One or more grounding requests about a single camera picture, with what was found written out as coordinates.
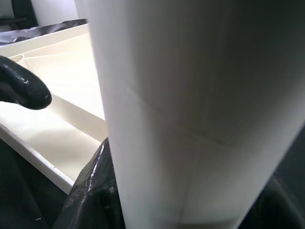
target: white pipe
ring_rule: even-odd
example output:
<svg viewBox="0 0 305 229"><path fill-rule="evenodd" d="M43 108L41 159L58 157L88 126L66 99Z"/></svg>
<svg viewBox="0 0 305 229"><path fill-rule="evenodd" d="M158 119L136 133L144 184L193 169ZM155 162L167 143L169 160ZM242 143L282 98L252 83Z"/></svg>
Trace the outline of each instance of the white pipe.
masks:
<svg viewBox="0 0 305 229"><path fill-rule="evenodd" d="M88 1L127 229L236 228L304 123L304 9L246 2Z"/></svg>

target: white cylinder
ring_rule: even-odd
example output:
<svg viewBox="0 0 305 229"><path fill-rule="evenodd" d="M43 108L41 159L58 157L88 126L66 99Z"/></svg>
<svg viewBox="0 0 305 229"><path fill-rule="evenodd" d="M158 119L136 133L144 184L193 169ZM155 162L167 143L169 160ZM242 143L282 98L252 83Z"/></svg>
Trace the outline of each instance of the white cylinder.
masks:
<svg viewBox="0 0 305 229"><path fill-rule="evenodd" d="M236 228L304 123L304 9L253 4L88 1L127 229Z"/></svg>

